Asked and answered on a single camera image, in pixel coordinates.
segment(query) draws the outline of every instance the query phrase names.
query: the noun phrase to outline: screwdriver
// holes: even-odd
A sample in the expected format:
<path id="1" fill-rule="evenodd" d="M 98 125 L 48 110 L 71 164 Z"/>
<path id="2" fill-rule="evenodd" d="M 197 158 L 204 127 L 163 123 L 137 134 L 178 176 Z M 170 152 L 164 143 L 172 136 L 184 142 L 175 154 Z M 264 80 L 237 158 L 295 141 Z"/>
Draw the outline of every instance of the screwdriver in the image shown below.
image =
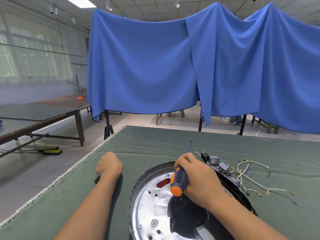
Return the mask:
<path id="1" fill-rule="evenodd" d="M 191 144 L 192 141 L 190 141 L 188 152 L 190 152 Z M 178 167 L 177 170 L 173 173 L 170 181 L 170 192 L 174 196 L 181 196 L 184 190 L 186 189 L 187 184 L 188 176 L 185 170 L 182 167 Z"/>

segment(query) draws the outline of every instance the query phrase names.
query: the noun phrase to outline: silver metal plate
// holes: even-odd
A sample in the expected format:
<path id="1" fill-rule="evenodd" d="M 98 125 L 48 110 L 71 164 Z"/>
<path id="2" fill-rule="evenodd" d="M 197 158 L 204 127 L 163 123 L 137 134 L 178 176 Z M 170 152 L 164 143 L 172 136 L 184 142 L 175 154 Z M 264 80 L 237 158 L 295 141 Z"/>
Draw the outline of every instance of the silver metal plate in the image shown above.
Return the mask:
<path id="1" fill-rule="evenodd" d="M 157 183 L 171 178 L 174 173 L 174 162 L 167 162 L 151 168 L 137 181 L 132 190 L 129 202 L 129 221 L 131 234 L 137 240 L 156 239 L 190 239 L 170 231 L 170 217 L 168 217 L 168 203 L 172 198 L 170 184 L 162 188 Z M 204 227 L 197 228 L 203 240 L 218 240 Z"/>

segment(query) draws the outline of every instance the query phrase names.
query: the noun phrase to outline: person's left hand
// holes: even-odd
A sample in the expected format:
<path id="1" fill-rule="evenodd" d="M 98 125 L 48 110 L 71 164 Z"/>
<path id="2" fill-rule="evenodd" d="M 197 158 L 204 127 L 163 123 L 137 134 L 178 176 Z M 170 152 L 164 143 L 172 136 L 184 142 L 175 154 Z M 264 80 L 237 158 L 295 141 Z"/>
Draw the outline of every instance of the person's left hand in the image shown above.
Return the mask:
<path id="1" fill-rule="evenodd" d="M 106 152 L 96 167 L 96 173 L 102 177 L 112 177 L 116 180 L 122 173 L 123 165 L 113 152 Z"/>

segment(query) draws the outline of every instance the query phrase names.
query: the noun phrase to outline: green tablecloth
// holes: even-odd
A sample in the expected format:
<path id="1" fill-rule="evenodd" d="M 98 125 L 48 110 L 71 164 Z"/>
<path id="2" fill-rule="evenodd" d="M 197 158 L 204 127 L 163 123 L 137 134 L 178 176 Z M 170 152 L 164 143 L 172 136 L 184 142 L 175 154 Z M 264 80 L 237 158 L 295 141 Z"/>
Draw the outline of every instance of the green tablecloth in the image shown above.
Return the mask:
<path id="1" fill-rule="evenodd" d="M 249 196 L 259 217 L 291 240 L 319 239 L 319 143 L 264 141 L 249 136 L 127 126 L 4 226 L 0 230 L 1 240 L 53 239 L 94 187 L 94 169 L 106 151 L 115 152 L 124 165 L 122 189 L 114 207 L 109 239 L 127 240 L 127 206 L 135 181 L 148 168 L 176 160 L 186 152 L 190 140 L 193 141 L 190 151 L 209 152 L 233 166 L 241 158 L 269 165 L 269 178 L 258 166 L 250 167 L 248 176 L 268 188 L 294 192 L 295 197 L 287 192 L 284 195 L 298 206 L 275 193 L 267 195 L 245 180 L 247 188 L 263 195 L 251 193 Z"/>

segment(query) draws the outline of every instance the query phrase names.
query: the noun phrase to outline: spotlight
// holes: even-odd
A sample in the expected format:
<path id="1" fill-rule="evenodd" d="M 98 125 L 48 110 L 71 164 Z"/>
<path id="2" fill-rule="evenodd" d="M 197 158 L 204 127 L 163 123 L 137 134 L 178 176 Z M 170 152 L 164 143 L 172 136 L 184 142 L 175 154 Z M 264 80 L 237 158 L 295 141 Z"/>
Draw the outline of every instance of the spotlight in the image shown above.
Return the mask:
<path id="1" fill-rule="evenodd" d="M 179 0 L 174 0 L 174 5 L 176 5 L 176 7 L 180 7 L 180 4 L 179 4 Z"/>
<path id="2" fill-rule="evenodd" d="M 74 17 L 71 17 L 71 20 L 74 24 L 76 24 L 77 22 L 75 21 Z"/>
<path id="3" fill-rule="evenodd" d="M 106 0 L 106 9 L 108 9 L 109 11 L 112 11 L 110 0 Z"/>
<path id="4" fill-rule="evenodd" d="M 48 7 L 49 7 L 49 10 L 50 10 L 50 13 L 54 13 L 54 10 L 53 10 L 52 5 L 50 3 L 48 3 Z"/>

